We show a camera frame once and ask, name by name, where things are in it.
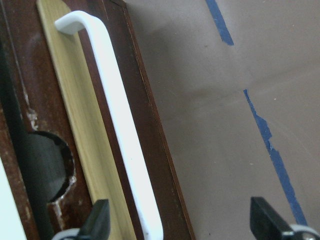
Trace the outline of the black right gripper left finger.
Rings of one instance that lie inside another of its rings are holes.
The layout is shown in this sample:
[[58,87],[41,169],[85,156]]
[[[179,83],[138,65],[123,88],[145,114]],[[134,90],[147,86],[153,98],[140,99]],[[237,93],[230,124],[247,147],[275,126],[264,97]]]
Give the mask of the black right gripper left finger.
[[111,233],[110,205],[108,199],[95,202],[85,223],[79,230],[80,240],[107,240]]

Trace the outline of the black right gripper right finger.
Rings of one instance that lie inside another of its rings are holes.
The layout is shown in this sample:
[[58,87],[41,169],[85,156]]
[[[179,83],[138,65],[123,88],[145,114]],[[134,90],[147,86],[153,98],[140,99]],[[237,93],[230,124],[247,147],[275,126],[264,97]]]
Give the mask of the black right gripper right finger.
[[289,240],[293,229],[263,197],[250,198],[250,230],[256,240]]

